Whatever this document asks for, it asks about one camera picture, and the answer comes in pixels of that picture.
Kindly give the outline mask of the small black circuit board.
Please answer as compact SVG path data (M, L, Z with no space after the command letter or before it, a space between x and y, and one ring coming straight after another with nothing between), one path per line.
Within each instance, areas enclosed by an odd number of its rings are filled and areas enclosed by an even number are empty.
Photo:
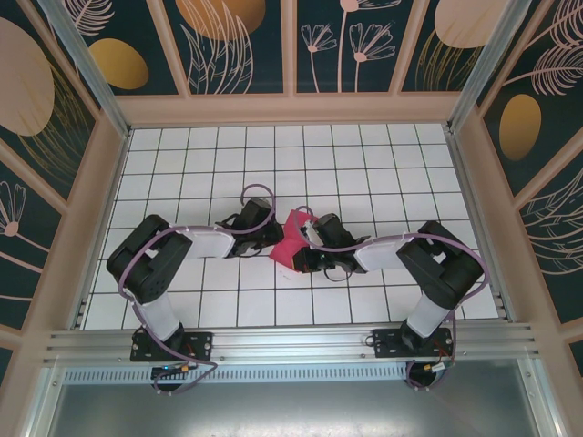
M191 367L188 364L153 367L151 370L150 379L153 381L158 379L185 379L190 370Z

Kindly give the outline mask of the long aluminium mounting rail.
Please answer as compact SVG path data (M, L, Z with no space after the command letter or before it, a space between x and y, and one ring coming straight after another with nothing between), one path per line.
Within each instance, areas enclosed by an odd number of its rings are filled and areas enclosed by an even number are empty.
M365 338L382 324L212 329L211 359L219 364L336 363L372 361ZM62 330L41 350L45 364L122 365L129 362L132 330ZM462 320L456 324L460 360L536 357L541 352L527 323Z

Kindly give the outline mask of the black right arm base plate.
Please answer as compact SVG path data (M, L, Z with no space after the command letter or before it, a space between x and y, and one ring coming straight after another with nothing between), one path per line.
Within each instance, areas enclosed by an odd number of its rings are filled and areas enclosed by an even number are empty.
M376 358L437 359L450 356L454 347L452 331L448 328L438 328L432 337L413 349L403 343L399 329L372 330L365 343L373 348Z

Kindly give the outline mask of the dark panel with orange oval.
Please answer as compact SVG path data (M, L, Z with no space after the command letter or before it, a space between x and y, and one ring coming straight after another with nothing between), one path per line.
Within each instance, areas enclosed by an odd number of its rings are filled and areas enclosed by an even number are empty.
M62 0L118 97L185 97L163 0Z

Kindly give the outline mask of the dark panel large pale oval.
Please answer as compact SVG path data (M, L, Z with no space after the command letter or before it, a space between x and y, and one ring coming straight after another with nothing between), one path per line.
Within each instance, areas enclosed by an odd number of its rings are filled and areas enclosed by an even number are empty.
M96 120L16 0L0 0L0 140L67 199Z

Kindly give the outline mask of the dark panel feather outlines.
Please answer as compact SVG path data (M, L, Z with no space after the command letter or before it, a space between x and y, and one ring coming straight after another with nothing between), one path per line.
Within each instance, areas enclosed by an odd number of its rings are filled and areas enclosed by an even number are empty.
M558 322L583 318L583 160L562 168L519 214Z

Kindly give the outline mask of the dark panel with flower outlines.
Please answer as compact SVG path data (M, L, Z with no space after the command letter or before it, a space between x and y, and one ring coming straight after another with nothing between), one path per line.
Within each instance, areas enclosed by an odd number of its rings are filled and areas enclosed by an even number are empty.
M297 0L299 93L389 90L414 0Z

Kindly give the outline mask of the dark panel single flower outline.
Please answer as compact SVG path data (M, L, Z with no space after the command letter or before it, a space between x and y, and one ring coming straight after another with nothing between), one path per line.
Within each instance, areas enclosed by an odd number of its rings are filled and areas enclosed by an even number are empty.
M21 330L61 214L0 162L0 325Z

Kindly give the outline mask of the grey metal sheet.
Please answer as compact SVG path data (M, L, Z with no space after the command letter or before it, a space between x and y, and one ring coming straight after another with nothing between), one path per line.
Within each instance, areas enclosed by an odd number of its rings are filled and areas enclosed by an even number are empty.
M556 437L514 382L419 392L398 381L66 386L48 437Z

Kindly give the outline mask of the aluminium side rail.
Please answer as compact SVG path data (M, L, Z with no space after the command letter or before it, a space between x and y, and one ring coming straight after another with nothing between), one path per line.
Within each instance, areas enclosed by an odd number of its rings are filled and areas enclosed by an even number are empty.
M87 303L99 269L99 256L105 243L108 220L121 179L131 139L126 134L117 146L111 139L99 142L100 150L91 153L78 192L81 210L75 230L79 232L75 254L80 262L71 296L66 329L76 330L83 322Z
M479 202L478 193L474 181L470 175L469 166L464 157L463 150L455 135L448 127L444 126L445 141L452 155L455 171L459 179L462 194L468 207L468 215L476 233L478 248L486 265L489 268L490 287L495 298L501 300L502 309L508 322L516 322L516 312L507 293L507 286L501 276L500 264L496 258L493 241L486 225L486 217Z

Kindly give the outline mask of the dark panel orange oval feathers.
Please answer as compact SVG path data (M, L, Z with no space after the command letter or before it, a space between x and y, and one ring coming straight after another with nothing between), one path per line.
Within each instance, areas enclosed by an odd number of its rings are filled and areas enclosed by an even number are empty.
M553 0L484 115L511 192L583 127L583 0Z

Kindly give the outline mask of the pink cloth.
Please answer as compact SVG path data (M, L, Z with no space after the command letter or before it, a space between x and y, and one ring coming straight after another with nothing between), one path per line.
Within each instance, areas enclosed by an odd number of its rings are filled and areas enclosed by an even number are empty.
M302 227L308 221L314 222L318 217L306 212L292 210L283 225L283 240L273 247L269 257L288 269L306 272L304 261L295 262L293 260L293 257L302 249L310 247L302 239L301 232L295 225L295 219L298 220L298 224Z

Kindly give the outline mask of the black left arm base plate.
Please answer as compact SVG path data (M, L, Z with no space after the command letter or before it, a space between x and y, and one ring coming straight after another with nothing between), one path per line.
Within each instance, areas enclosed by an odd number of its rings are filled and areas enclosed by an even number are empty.
M197 360L209 361L212 349L211 332L177 332L164 344L184 356ZM145 332L135 332L132 335L132 346L129 359L132 362L162 362L179 361L179 358L159 347Z

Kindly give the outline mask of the aluminium corner post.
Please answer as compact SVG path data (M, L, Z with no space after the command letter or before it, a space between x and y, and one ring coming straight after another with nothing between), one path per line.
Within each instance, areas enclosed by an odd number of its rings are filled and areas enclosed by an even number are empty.
M527 15L532 0L508 0L448 118L447 133L454 136L465 123L488 79L507 51Z
M97 61L90 54L84 37L98 36L115 15L112 0L36 0L57 39L74 61L77 72L85 78L92 95L97 99L115 130L128 136L125 119L114 93Z

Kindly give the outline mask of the dark panel with pale circle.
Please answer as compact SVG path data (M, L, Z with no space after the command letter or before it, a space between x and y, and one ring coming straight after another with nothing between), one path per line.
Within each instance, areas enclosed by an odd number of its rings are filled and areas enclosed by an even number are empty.
M506 3L507 0L429 0L402 90L462 90Z

